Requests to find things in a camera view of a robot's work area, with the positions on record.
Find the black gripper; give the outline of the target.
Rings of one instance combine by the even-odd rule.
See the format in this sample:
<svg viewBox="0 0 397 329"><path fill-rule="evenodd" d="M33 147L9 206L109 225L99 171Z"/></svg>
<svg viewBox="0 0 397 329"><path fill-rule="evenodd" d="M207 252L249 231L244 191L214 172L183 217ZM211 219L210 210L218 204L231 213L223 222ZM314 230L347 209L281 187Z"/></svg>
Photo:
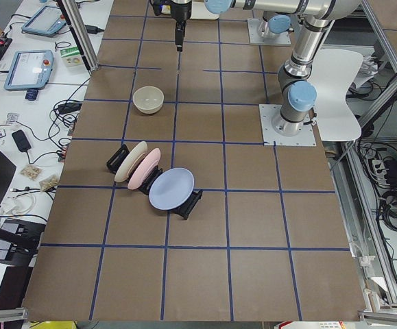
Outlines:
<svg viewBox="0 0 397 329"><path fill-rule="evenodd" d="M186 21L191 18L192 0L171 0L171 17L176 20L175 45L177 51L183 50Z"/></svg>

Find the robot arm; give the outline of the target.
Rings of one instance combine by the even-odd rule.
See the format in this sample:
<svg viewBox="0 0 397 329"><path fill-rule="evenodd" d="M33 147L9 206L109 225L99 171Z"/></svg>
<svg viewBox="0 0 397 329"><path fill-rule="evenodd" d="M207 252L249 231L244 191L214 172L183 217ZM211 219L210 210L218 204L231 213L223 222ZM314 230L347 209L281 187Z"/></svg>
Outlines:
<svg viewBox="0 0 397 329"><path fill-rule="evenodd" d="M322 45L331 23L351 14L360 1L205 1L206 9L222 14L230 8L300 14L304 22L291 57L281 66L278 81L283 97L280 113L272 126L283 136L295 136L301 130L308 111L315 105L317 92L307 82L313 59Z"/></svg>
<svg viewBox="0 0 397 329"><path fill-rule="evenodd" d="M264 11L262 19L257 27L257 33L261 38L277 38L287 32L291 27L291 19L287 14Z"/></svg>

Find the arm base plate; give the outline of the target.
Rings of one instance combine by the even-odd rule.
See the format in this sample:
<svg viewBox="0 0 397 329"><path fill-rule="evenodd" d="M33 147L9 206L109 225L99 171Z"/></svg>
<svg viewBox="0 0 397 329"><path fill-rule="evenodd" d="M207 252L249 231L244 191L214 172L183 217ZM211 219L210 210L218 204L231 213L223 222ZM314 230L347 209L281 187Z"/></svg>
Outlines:
<svg viewBox="0 0 397 329"><path fill-rule="evenodd" d="M286 24L286 30L280 33L273 32L268 27L268 22L262 18L248 19L248 35L251 45L266 45L277 47L288 47L291 45L289 31L291 24Z"/></svg>
<svg viewBox="0 0 397 329"><path fill-rule="evenodd" d="M260 104L260 120L265 146L315 147L316 141L308 115L299 123L281 117L281 105Z"/></svg>

